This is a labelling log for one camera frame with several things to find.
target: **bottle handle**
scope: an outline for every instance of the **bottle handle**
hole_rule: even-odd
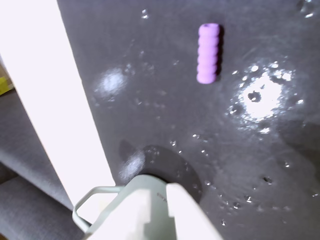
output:
[[[124,189],[124,186],[96,186],[91,189],[76,205],[74,205],[72,211],[72,219],[74,223],[83,232],[88,231],[90,224],[78,215],[78,209],[94,194],[118,194],[122,189]]]

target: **gray couch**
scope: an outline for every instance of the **gray couch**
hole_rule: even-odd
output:
[[[79,240],[72,204],[17,95],[0,96],[0,234],[8,240]]]

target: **dark gray surface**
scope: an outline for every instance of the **dark gray surface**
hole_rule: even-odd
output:
[[[72,209],[15,90],[0,96],[0,110],[0,163]]]
[[[14,171],[0,163],[0,184],[3,184],[4,182],[13,179],[16,176],[17,174]]]
[[[202,194],[227,240],[319,239],[319,0],[58,3],[118,184],[166,172]],[[220,80],[200,85],[207,22],[224,26],[223,62]],[[181,180],[190,169],[202,186]]]
[[[15,177],[0,185],[0,233],[9,240],[79,240],[72,213],[38,188]]]

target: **yellow object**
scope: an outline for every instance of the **yellow object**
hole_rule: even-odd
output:
[[[0,77],[0,95],[8,92],[11,88],[9,87],[6,78]]]

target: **purple silicone bead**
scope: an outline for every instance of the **purple silicone bead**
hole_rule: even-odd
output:
[[[206,23],[199,28],[196,79],[201,84],[211,84],[216,80],[219,32],[220,27],[216,23]]]

